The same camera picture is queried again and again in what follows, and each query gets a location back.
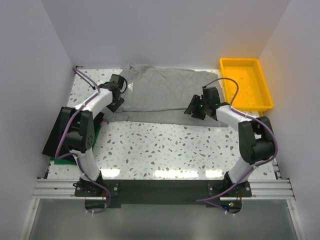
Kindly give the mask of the grey t shirt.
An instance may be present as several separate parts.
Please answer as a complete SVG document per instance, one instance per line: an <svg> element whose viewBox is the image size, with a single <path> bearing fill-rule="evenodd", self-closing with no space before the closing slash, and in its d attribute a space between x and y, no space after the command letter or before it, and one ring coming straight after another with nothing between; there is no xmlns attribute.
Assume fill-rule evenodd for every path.
<svg viewBox="0 0 320 240"><path fill-rule="evenodd" d="M206 117L196 119L184 113L193 95L218 78L214 72L185 68L161 68L147 64L127 65L120 73L128 87L124 103L111 112L103 109L104 119L112 122L140 122L186 126L226 127L227 124Z"/></svg>

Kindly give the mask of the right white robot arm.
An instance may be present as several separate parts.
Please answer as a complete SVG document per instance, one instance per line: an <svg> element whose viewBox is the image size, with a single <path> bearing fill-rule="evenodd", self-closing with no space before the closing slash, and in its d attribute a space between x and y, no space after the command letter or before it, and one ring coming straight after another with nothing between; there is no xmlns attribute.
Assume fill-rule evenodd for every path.
<svg viewBox="0 0 320 240"><path fill-rule="evenodd" d="M251 172L275 156L276 146L270 120L253 117L234 109L229 103L221 102L215 87L202 89L202 95L193 95L184 114L204 120L210 117L227 124L238 132L240 157L223 177L223 192L230 197L240 190Z"/></svg>

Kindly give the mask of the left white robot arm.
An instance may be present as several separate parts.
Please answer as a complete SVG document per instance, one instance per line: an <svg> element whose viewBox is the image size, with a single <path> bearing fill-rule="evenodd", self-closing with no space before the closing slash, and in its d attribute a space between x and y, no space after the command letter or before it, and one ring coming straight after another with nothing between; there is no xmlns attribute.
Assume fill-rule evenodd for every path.
<svg viewBox="0 0 320 240"><path fill-rule="evenodd" d="M124 103L122 94L128 86L127 80L112 74L110 80L95 85L95 92L75 107L64 107L60 112L61 137L54 153L55 159L68 156L75 158L81 172L81 179L87 181L86 191L92 196L99 196L104 190L95 157L93 143L95 141L94 119L108 108L113 113Z"/></svg>

